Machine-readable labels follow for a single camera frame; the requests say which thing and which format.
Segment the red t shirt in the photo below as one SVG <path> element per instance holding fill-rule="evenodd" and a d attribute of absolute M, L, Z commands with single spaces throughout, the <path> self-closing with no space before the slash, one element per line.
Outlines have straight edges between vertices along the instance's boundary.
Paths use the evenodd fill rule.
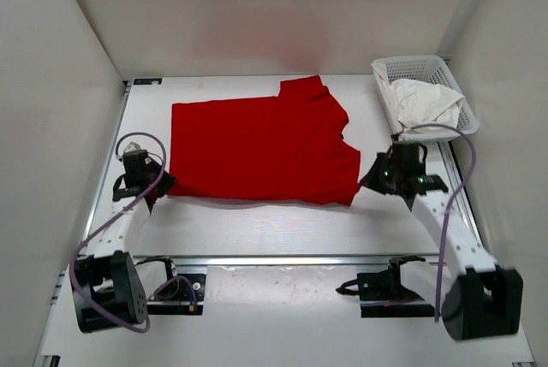
<path fill-rule="evenodd" d="M 317 75 L 282 81 L 276 96 L 173 104 L 169 194 L 350 206 L 360 152 L 348 123 Z"/>

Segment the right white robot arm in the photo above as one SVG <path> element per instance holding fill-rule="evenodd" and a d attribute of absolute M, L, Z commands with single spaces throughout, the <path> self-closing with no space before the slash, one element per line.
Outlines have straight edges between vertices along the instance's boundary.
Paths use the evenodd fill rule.
<path fill-rule="evenodd" d="M 394 142 L 377 154 L 360 185 L 403 199 L 438 247 L 438 263 L 422 257 L 394 257 L 384 287 L 402 299 L 409 293 L 431 305 L 453 340 L 516 334 L 523 280 L 502 267 L 470 231 L 454 208 L 456 194 L 439 175 L 426 172 L 425 145 Z"/>

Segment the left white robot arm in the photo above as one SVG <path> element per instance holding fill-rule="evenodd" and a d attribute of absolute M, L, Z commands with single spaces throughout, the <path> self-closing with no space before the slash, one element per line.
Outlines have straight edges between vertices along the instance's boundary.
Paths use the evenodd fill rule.
<path fill-rule="evenodd" d="M 142 331 L 149 322 L 147 302 L 153 292 L 169 299 L 180 286 L 170 259 L 136 263 L 130 254 L 154 204 L 176 178 L 134 143 L 121 162 L 124 174 L 113 185 L 110 226 L 98 233 L 89 252 L 69 265 L 76 319 L 83 333 L 128 325 Z"/>

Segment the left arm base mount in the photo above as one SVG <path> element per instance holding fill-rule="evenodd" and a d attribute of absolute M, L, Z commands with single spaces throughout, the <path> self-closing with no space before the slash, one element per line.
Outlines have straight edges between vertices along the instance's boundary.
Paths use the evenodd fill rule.
<path fill-rule="evenodd" d="M 183 265 L 169 256 L 134 260 L 147 295 L 149 315 L 201 316 L 206 295 L 206 269 Z"/>

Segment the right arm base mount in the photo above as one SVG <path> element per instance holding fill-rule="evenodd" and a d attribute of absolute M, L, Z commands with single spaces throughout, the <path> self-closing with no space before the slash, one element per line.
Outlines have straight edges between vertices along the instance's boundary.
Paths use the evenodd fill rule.
<path fill-rule="evenodd" d="M 408 263 L 426 264 L 426 259 L 420 256 L 392 257 L 386 269 L 358 273 L 336 292 L 359 298 L 362 319 L 433 317 L 433 306 L 402 284 L 401 270 Z"/>

